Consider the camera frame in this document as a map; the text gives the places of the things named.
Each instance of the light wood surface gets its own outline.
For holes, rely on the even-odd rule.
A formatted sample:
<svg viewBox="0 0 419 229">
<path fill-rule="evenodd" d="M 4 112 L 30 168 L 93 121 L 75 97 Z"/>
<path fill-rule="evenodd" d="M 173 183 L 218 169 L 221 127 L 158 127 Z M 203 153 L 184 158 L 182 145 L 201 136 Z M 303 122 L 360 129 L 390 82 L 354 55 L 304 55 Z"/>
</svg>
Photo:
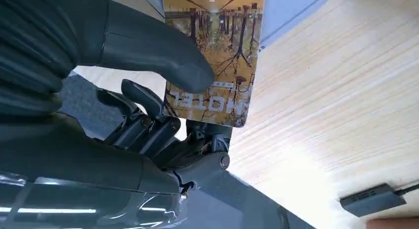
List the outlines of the light wood surface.
<svg viewBox="0 0 419 229">
<path fill-rule="evenodd" d="M 153 73 L 77 72 L 163 96 Z M 384 182 L 417 183 L 418 147 L 419 0 L 330 0 L 260 54 L 229 171 L 318 229 L 363 229 L 368 219 L 419 215 L 419 191 L 361 219 L 338 202 Z"/>
</svg>

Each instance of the black device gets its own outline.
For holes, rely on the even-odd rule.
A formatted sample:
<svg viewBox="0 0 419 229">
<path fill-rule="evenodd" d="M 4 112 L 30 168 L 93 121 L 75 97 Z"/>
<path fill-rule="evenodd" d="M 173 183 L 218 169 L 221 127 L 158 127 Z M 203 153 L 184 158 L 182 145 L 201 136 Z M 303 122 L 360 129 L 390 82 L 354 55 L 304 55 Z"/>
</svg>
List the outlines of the black device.
<svg viewBox="0 0 419 229">
<path fill-rule="evenodd" d="M 403 195 L 417 189 L 419 185 L 395 191 L 388 184 L 381 184 L 342 198 L 340 204 L 346 211 L 362 217 L 406 204 Z"/>
</svg>

